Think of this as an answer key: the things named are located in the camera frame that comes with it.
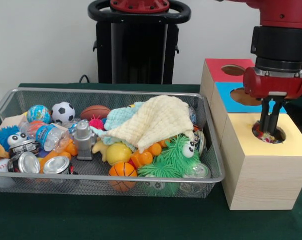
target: green table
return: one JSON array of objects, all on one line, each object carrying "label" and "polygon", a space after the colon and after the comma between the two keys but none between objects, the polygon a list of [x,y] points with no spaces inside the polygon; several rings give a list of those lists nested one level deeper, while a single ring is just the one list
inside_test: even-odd
[{"label": "green table", "polygon": [[[198,85],[20,86],[199,91]],[[0,193],[3,239],[302,240],[302,192],[292,211],[229,211],[221,184],[206,199]]]}]

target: black cable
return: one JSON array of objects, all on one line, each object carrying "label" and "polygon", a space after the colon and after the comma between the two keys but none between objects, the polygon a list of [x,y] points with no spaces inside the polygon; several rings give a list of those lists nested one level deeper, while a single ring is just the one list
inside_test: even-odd
[{"label": "black cable", "polygon": [[83,78],[86,78],[87,83],[90,83],[89,77],[88,77],[87,75],[83,74],[83,75],[80,77],[79,84],[82,82]]}]

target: shape sorter box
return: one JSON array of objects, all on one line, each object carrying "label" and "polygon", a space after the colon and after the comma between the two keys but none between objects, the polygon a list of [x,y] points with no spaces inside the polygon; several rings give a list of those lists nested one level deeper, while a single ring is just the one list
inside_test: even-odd
[{"label": "shape sorter box", "polygon": [[221,144],[226,171],[222,184],[229,208],[290,210],[302,188],[302,134],[283,108],[278,127],[285,141],[272,144],[257,139],[252,126],[262,108],[231,98],[232,90],[243,87],[243,76],[240,71],[227,75],[224,66],[244,70],[254,64],[249,59],[207,59],[204,64],[201,94],[209,101]]}]

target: red box top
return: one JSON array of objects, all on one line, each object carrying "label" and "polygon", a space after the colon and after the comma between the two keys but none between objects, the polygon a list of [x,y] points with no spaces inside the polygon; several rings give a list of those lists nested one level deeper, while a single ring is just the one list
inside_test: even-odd
[{"label": "red box top", "polygon": [[242,83],[245,69],[255,66],[251,59],[207,58],[205,62],[213,81],[220,83]]}]

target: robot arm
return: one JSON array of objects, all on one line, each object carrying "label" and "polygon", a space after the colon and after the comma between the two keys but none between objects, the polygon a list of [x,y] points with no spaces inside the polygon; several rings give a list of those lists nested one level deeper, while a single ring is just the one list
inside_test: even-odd
[{"label": "robot arm", "polygon": [[[263,100],[260,130],[273,134],[283,102],[302,95],[302,0],[229,1],[261,12],[251,46],[256,63],[246,69],[243,84],[246,93]],[[276,104],[269,115],[271,100]]]}]

